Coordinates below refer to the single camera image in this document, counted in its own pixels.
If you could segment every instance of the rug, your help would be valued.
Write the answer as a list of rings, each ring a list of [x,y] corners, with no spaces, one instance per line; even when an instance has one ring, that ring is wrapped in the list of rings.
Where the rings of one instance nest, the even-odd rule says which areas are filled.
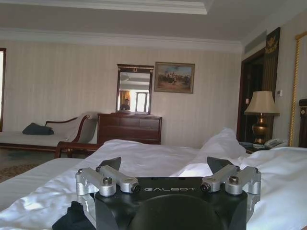
[[[38,166],[38,164],[20,164],[0,169],[0,183],[17,175],[20,175],[36,166]]]

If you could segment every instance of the gold-framed mirror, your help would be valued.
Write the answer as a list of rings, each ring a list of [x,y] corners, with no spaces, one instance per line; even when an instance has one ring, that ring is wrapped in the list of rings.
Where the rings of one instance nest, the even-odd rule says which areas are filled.
[[[154,66],[118,66],[116,112],[150,114]]]

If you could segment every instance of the crown molding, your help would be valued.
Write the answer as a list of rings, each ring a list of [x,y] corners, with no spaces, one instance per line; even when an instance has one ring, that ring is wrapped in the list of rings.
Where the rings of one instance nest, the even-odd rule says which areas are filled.
[[[253,29],[245,38],[241,40],[243,46],[250,43],[255,37],[259,36],[264,31],[269,34],[277,27],[284,25],[299,13],[307,9],[306,0],[288,0],[276,9],[274,13],[261,21],[258,26]]]
[[[242,53],[242,45],[239,41],[127,34],[77,33],[0,28],[0,40],[56,42],[101,46],[136,46]]]
[[[207,6],[212,0],[205,0]],[[178,0],[0,0],[0,3],[103,10],[207,14],[204,2]]]

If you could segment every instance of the wooden dresser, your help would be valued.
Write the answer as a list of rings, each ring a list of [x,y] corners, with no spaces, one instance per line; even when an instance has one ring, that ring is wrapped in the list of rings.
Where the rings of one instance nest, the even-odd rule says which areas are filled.
[[[161,144],[162,118],[152,115],[98,114],[97,144],[112,139]]]
[[[299,101],[301,107],[301,124],[299,130],[299,147],[307,148],[307,99]]]

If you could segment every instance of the picture frame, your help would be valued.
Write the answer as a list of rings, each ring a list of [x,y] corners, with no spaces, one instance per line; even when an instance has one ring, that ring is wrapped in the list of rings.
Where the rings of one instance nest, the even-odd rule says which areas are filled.
[[[155,92],[193,93],[195,64],[156,62]]]

